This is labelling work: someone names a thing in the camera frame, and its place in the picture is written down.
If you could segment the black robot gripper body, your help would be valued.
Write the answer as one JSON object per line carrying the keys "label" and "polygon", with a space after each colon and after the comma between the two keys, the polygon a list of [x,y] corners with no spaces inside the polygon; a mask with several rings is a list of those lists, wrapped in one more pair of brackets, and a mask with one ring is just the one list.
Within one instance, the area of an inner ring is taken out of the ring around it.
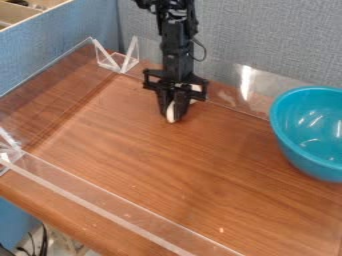
{"label": "black robot gripper body", "polygon": [[194,47],[163,53],[163,67],[161,70],[145,69],[143,88],[154,90],[173,90],[178,84],[189,85],[190,96],[194,100],[204,101],[208,94],[209,81],[194,74]]}

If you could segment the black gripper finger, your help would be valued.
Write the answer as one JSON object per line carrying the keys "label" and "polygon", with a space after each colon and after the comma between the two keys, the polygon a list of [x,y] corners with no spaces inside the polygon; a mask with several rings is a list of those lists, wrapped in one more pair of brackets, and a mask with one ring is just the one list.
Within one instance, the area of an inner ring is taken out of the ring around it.
{"label": "black gripper finger", "polygon": [[187,91],[178,90],[174,94],[174,117],[179,121],[187,113],[190,106],[190,93]]}
{"label": "black gripper finger", "polygon": [[161,114],[167,117],[174,107],[174,94],[170,90],[161,89],[157,92],[157,96]]}

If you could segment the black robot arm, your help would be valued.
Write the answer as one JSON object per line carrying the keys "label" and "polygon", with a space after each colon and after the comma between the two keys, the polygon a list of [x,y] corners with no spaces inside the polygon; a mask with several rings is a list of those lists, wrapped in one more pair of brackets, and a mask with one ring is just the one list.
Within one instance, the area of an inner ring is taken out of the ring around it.
{"label": "black robot arm", "polygon": [[209,81],[194,73],[194,45],[198,19],[196,0],[133,0],[141,9],[157,16],[163,69],[145,69],[143,88],[158,97],[161,114],[170,123],[187,114],[190,105],[208,99]]}

